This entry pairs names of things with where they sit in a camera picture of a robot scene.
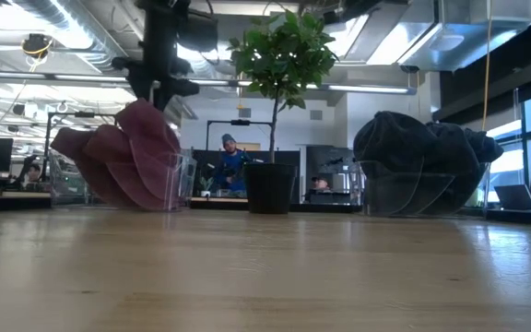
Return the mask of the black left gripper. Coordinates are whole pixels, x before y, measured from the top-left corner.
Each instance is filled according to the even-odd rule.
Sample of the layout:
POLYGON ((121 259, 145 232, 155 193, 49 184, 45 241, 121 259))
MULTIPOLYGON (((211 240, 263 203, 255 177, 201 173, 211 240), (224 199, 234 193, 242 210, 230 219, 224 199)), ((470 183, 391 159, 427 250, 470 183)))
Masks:
POLYGON ((150 100, 152 89, 159 90, 160 97, 168 100, 173 95, 182 97, 192 96, 199 92, 200 87, 185 78, 176 78, 171 74, 164 74, 159 69, 152 69, 142 60, 129 57, 114 57, 112 67, 116 70, 126 70, 126 81, 138 98, 150 100))

